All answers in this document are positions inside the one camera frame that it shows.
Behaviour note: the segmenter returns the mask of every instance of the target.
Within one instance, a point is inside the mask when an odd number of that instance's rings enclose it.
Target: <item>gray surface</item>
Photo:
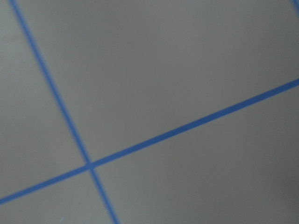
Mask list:
[[[82,160],[12,11],[0,5],[6,196]],[[290,1],[20,6],[93,160],[298,78]],[[122,223],[298,223],[298,92],[99,168]],[[0,222],[111,223],[92,185],[84,174],[10,202]]]

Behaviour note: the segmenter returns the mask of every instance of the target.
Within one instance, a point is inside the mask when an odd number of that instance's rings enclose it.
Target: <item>blue line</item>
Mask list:
[[[69,112],[66,109],[66,106],[62,100],[62,97],[60,96],[60,93],[58,91],[58,88],[55,85],[54,79],[52,78],[52,75],[50,73],[50,70],[48,69],[45,60],[42,57],[42,54],[40,53],[40,50],[36,44],[36,41],[33,38],[33,35],[30,32],[29,26],[27,25],[27,23],[25,22],[24,16],[21,13],[21,9],[18,6],[17,2],[15,0],[9,0],[15,15],[18,19],[18,21],[20,22],[20,25],[24,31],[24,34],[29,42],[29,45],[33,51],[34,56],[36,57],[36,60],[38,62],[38,64],[40,65],[40,68],[43,72],[43,75],[51,89],[51,92],[59,106],[59,109],[61,110],[61,113],[63,114],[63,117],[68,125],[68,128],[70,130],[70,132],[72,133],[75,142],[81,152],[82,157],[84,158],[86,164],[88,165],[89,169],[90,169],[90,174],[96,184],[97,190],[100,194],[100,196],[102,197],[106,208],[109,211],[109,214],[111,216],[111,219],[113,220],[114,224],[119,224],[119,220],[116,216],[116,213],[114,212],[112,205],[110,203],[110,201],[108,200],[108,195],[105,193],[104,191],[104,187],[101,185],[100,180],[98,179],[97,175],[95,174],[95,171],[93,170],[93,168],[90,166],[90,157],[88,155],[88,152],[84,146],[84,143],[82,141],[82,139],[80,138],[80,135],[75,127],[74,122],[71,119],[71,116],[69,114]]]
[[[299,16],[299,0],[292,0],[296,10],[297,10],[297,15]]]
[[[57,177],[54,177],[52,179],[49,179],[47,181],[41,182],[39,184],[36,184],[36,185],[34,185],[32,187],[29,187],[29,188],[26,188],[26,189],[21,190],[19,192],[16,192],[14,194],[8,195],[8,196],[0,199],[0,205],[8,203],[8,202],[10,202],[12,200],[15,200],[17,198],[23,197],[25,195],[31,194],[31,193],[33,193],[35,191],[41,190],[43,188],[46,188],[46,187],[48,187],[50,185],[53,185],[55,183],[58,183],[60,181],[64,181],[64,180],[66,180],[68,178],[71,178],[73,176],[79,175],[79,174],[81,174],[81,173],[83,173],[85,171],[88,171],[88,170],[89,170],[89,167],[87,165],[85,165],[83,167],[79,167],[79,168],[74,169],[74,170],[72,170],[70,172],[67,172],[67,173],[61,174],[61,175],[59,175]]]
[[[238,104],[235,104],[233,106],[227,107],[227,108],[225,108],[223,110],[220,110],[218,112],[212,113],[212,114],[210,114],[210,115],[208,115],[206,117],[200,118],[200,119],[198,119],[196,121],[193,121],[193,122],[191,122],[189,124],[186,124],[186,125],[183,125],[181,127],[176,128],[176,129],[173,129],[173,130],[171,130],[169,132],[166,132],[164,134],[156,136],[156,137],[154,137],[152,139],[149,139],[147,141],[144,141],[144,142],[139,143],[137,145],[134,145],[132,147],[123,149],[123,150],[121,150],[121,151],[119,151],[117,153],[114,153],[114,154],[106,156],[106,157],[104,157],[104,158],[102,158],[100,160],[97,160],[97,161],[91,163],[90,165],[85,165],[83,167],[77,168],[75,170],[72,170],[72,171],[70,171],[68,173],[62,174],[62,175],[60,175],[58,177],[55,177],[53,179],[50,179],[50,180],[47,180],[47,181],[42,182],[40,184],[37,184],[37,185],[35,185],[33,187],[27,188],[25,190],[21,190],[21,191],[19,191],[17,193],[14,193],[12,195],[4,197],[4,198],[0,199],[0,205],[2,205],[4,203],[7,203],[9,201],[12,201],[14,199],[17,199],[19,197],[25,196],[27,194],[30,194],[30,193],[32,193],[34,191],[39,190],[39,189],[45,188],[47,186],[50,186],[50,185],[52,185],[54,183],[63,181],[63,180],[65,180],[67,178],[70,178],[72,176],[76,176],[78,174],[81,174],[82,172],[85,172],[85,171],[87,171],[90,168],[96,168],[96,167],[102,166],[102,165],[104,165],[106,163],[109,163],[109,162],[112,162],[114,160],[117,160],[117,159],[119,159],[121,157],[129,155],[131,153],[134,153],[136,151],[139,151],[139,150],[141,150],[143,148],[146,148],[148,146],[154,145],[156,143],[159,143],[159,142],[161,142],[163,140],[166,140],[168,138],[174,137],[175,135],[178,135],[180,133],[186,132],[186,131],[188,131],[190,129],[193,129],[195,127],[198,127],[200,125],[203,125],[205,123],[213,121],[215,119],[218,119],[218,118],[223,117],[225,115],[228,115],[230,113],[236,112],[236,111],[238,111],[238,110],[240,110],[240,109],[242,109],[244,107],[250,106],[252,104],[256,104],[256,103],[258,103],[258,102],[260,102],[262,100],[265,100],[267,98],[273,97],[275,95],[278,95],[278,94],[280,94],[280,93],[282,93],[284,91],[290,90],[290,89],[295,88],[297,86],[299,86],[299,79],[296,79],[296,80],[291,81],[291,82],[289,82],[287,84],[281,85],[281,86],[279,86],[279,87],[277,87],[275,89],[272,89],[270,91],[264,92],[264,93],[262,93],[260,95],[257,95],[255,97],[252,97],[250,99],[242,101],[242,102],[240,102]],[[102,194],[106,195],[104,189],[102,187],[99,187],[99,188],[103,192]],[[108,198],[104,198],[104,200],[106,201],[106,204],[110,204]]]

